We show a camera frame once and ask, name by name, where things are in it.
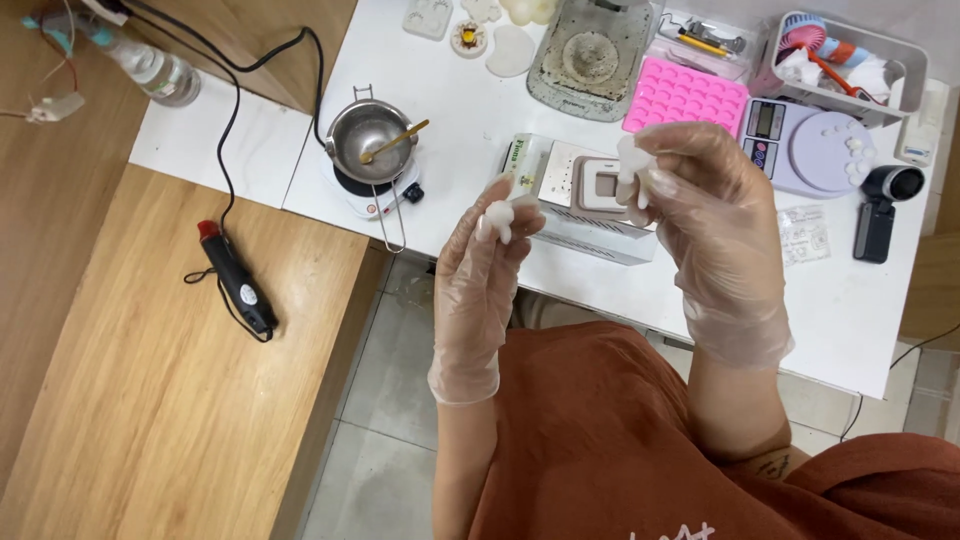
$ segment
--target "orange shirt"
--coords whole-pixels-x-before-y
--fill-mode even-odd
[[[471,539],[960,537],[960,449],[944,440],[857,437],[772,481],[697,450],[683,380],[629,327],[511,330],[499,365]]]

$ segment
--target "digital kitchen scale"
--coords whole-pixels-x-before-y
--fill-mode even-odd
[[[876,158],[852,116],[769,99],[747,102],[740,145],[774,188],[812,199],[856,191]]]

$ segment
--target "forearm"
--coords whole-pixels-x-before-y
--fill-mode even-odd
[[[744,461],[790,446],[790,423],[777,390],[777,368],[732,369],[698,347],[687,395],[691,434],[711,459]]]
[[[439,446],[433,482],[433,537],[467,538],[496,447],[493,399],[437,404]]]

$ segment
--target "wooden desk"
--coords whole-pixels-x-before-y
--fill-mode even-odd
[[[227,196],[129,165],[0,502],[0,538],[294,535],[385,254],[237,200],[227,225],[274,304],[229,317],[194,224]]]

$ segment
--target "tattoo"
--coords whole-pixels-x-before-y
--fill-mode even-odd
[[[760,465],[760,468],[756,470],[756,475],[758,477],[763,476],[769,480],[779,480],[783,478],[783,473],[786,472],[786,468],[789,466],[790,454],[785,454],[783,457]]]

